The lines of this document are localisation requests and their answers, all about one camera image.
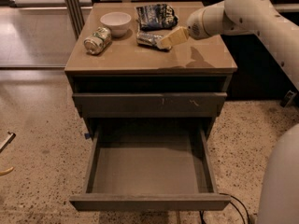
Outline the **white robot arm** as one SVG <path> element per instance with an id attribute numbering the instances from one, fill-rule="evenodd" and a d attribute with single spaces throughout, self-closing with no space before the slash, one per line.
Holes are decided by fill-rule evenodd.
<path id="1" fill-rule="evenodd" d="M 158 40 L 160 49 L 213 35 L 248 32 L 263 43 L 295 88 L 299 88 L 299 27 L 270 0 L 223 0 L 194 11 L 184 27 Z M 256 224 L 299 224 L 299 125 L 275 144 L 263 176 Z"/>

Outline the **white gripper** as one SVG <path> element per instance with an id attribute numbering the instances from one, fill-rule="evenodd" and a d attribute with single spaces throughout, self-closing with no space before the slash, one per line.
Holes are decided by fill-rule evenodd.
<path id="1" fill-rule="evenodd" d="M 191 38 L 195 40 L 206 39 L 224 33 L 224 4 L 214 4 L 194 11 L 186 21 L 186 27 L 179 26 L 169 34 L 158 39 L 156 44 L 159 49 L 185 43 Z"/>

